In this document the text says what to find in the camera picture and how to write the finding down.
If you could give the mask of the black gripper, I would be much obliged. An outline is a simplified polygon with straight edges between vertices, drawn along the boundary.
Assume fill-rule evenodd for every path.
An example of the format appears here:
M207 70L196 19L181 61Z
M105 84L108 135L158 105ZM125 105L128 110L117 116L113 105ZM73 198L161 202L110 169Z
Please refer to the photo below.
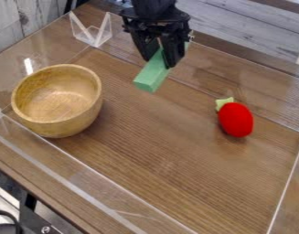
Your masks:
M191 16L177 9L177 0L130 0L130 7L120 11L124 31L130 34L134 46L149 61L162 46L164 65L168 69L184 57L184 42L191 40Z

